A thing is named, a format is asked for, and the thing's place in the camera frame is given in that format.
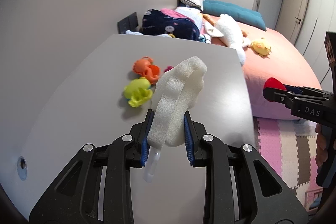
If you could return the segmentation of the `person's right hand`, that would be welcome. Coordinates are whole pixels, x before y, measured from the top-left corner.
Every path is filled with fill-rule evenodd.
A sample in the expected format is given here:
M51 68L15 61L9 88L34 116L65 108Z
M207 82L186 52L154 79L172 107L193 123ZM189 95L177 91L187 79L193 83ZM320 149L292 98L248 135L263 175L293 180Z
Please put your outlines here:
M317 124L315 127L315 132L317 133L317 149L315 161L318 167L321 167L325 161L327 161L328 154L326 148L326 138L322 135L322 126Z

